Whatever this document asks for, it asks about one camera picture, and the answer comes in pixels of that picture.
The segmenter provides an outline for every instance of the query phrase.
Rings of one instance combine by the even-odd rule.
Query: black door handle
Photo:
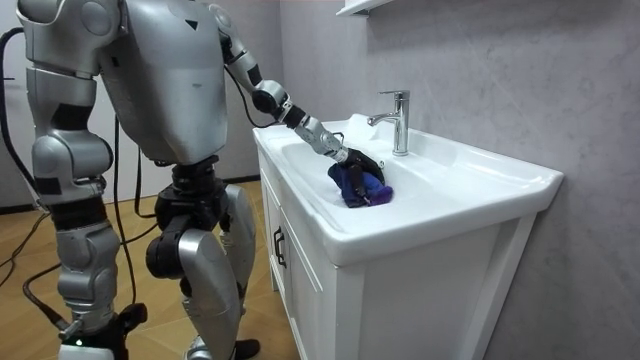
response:
[[[280,243],[284,241],[284,234],[282,233],[282,228],[279,227],[278,230],[273,233],[273,246],[276,252],[276,257],[278,258],[278,264],[287,268],[287,262],[284,260],[284,255],[280,251]]]

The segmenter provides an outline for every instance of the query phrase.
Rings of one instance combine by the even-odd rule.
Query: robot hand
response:
[[[348,151],[349,155],[347,156],[347,160],[340,163],[340,166],[347,169],[349,180],[355,194],[364,199],[367,196],[364,185],[364,173],[375,176],[380,180],[382,185],[385,185],[384,174],[382,174],[382,169],[380,169],[378,164],[360,150],[349,149]]]

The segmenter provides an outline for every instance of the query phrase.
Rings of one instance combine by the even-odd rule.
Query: bathroom sink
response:
[[[327,122],[346,146],[383,166],[394,188],[389,204],[349,209],[319,156],[282,126],[254,130],[260,151],[278,169],[336,265],[442,240],[546,209],[562,173],[411,130],[410,154],[392,155],[393,125],[370,127],[363,115]]]

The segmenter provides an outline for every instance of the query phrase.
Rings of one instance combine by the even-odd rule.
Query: wooden floor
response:
[[[251,198],[257,228],[256,263],[247,294],[247,314],[240,324],[240,338],[257,338],[262,351],[255,359],[299,359],[280,295],[271,291],[267,248],[264,234],[264,212],[260,183],[241,185]],[[154,198],[143,199],[142,212],[153,212]],[[113,206],[107,207],[115,226]],[[140,220],[133,212],[132,202],[121,204],[125,234],[132,238],[154,224],[154,220]],[[40,213],[6,215],[0,217],[0,261],[9,258],[13,249],[24,239]],[[130,245],[138,288],[138,301],[149,309],[149,321],[141,325],[127,340],[132,360],[178,360],[195,335],[189,319],[180,304],[178,283],[153,278],[145,267],[145,251],[149,241],[158,236],[155,230]],[[41,360],[56,359],[59,340],[56,329],[22,295],[22,283],[29,276],[43,270],[58,259],[56,257],[54,228],[46,219],[18,257],[16,271],[0,288],[0,359]],[[119,311],[131,301],[131,284],[123,251],[118,255]],[[3,279],[8,266],[0,269]],[[67,319],[69,312],[56,292],[57,272],[51,273],[32,285],[41,300],[53,306]]]

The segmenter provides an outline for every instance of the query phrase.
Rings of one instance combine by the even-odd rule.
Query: dark blue towel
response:
[[[376,206],[386,204],[393,197],[393,189],[384,186],[375,176],[369,173],[363,173],[364,187],[367,192],[367,199],[363,199],[356,195],[349,180],[347,169],[338,164],[334,164],[329,168],[329,177],[336,182],[336,185],[342,190],[342,198],[350,208],[361,206]]]

